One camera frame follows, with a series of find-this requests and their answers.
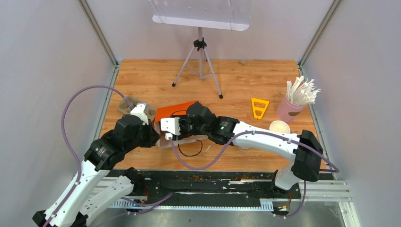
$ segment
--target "white bracket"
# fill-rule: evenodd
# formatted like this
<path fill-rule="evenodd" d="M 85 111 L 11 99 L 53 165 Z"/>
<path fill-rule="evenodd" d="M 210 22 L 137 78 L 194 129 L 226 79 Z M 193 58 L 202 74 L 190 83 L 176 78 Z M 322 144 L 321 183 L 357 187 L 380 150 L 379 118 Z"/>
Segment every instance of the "white bracket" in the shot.
<path fill-rule="evenodd" d="M 148 116 L 146 113 L 149 112 L 149 106 L 147 103 L 138 103 L 130 112 L 131 115 L 137 116 L 142 120 L 143 125 L 149 124 Z"/>
<path fill-rule="evenodd" d="M 178 117 L 162 118 L 160 120 L 160 128 L 161 131 L 166 133 L 166 140 L 168 140 L 168 137 L 172 137 L 172 135 L 181 135 L 178 120 Z"/>

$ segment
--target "white board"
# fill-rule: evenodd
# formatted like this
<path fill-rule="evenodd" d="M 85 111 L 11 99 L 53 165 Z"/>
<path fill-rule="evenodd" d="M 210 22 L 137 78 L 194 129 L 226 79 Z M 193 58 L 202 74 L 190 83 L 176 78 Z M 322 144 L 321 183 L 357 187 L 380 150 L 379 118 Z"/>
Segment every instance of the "white board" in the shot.
<path fill-rule="evenodd" d="M 149 0 L 153 21 L 244 31 L 249 28 L 252 0 Z"/>

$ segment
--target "tripod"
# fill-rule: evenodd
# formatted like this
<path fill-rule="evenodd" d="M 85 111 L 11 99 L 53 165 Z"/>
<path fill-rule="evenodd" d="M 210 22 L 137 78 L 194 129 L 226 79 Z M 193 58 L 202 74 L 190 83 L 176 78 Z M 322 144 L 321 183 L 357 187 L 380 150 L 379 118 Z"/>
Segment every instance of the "tripod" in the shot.
<path fill-rule="evenodd" d="M 199 73 L 197 71 L 187 67 L 188 60 L 189 60 L 189 58 L 191 57 L 193 51 L 196 48 L 197 48 L 197 50 L 199 52 Z M 210 71 L 212 72 L 209 75 L 204 75 L 203 74 L 203 61 L 205 60 L 205 58 L 206 58 L 206 61 L 209 64 Z M 213 77 L 214 78 L 214 82 L 216 83 L 218 96 L 220 98 L 223 98 L 223 94 L 221 93 L 220 86 L 218 85 L 218 82 L 217 82 L 216 74 L 214 73 L 214 70 L 213 70 L 212 62 L 210 61 L 210 58 L 209 58 L 209 55 L 208 55 L 208 51 L 206 50 L 206 42 L 205 42 L 205 39 L 202 36 L 202 27 L 198 27 L 198 39 L 193 41 L 193 48 L 189 52 L 189 55 L 188 55 L 187 59 L 185 59 L 185 61 L 184 61 L 184 65 L 181 67 L 180 72 L 178 73 L 177 77 L 175 78 L 175 80 L 174 80 L 174 82 L 172 84 L 173 87 L 175 87 L 175 85 L 177 84 L 177 81 L 180 78 L 181 73 L 183 72 L 184 69 L 191 70 L 193 73 L 198 75 L 200 79 Z"/>

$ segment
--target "metal floor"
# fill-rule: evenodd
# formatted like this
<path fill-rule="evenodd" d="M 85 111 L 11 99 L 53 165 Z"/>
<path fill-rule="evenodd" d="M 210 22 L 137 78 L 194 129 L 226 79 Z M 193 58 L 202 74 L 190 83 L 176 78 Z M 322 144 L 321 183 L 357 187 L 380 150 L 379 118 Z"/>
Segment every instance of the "metal floor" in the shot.
<path fill-rule="evenodd" d="M 296 210 L 299 202 L 292 202 Z M 90 227 L 126 212 L 107 209 Z M 337 202 L 306 202 L 293 218 L 281 220 L 263 211 L 154 210 L 138 216 L 123 216 L 101 227 L 344 227 Z"/>

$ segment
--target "white paper cup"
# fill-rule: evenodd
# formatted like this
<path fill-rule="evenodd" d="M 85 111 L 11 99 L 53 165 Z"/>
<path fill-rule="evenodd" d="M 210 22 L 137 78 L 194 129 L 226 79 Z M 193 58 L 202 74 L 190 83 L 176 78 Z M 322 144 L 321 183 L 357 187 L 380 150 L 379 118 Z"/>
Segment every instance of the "white paper cup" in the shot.
<path fill-rule="evenodd" d="M 291 130 L 289 125 L 284 121 L 273 121 L 269 127 L 270 131 L 280 132 L 280 133 L 290 133 Z"/>

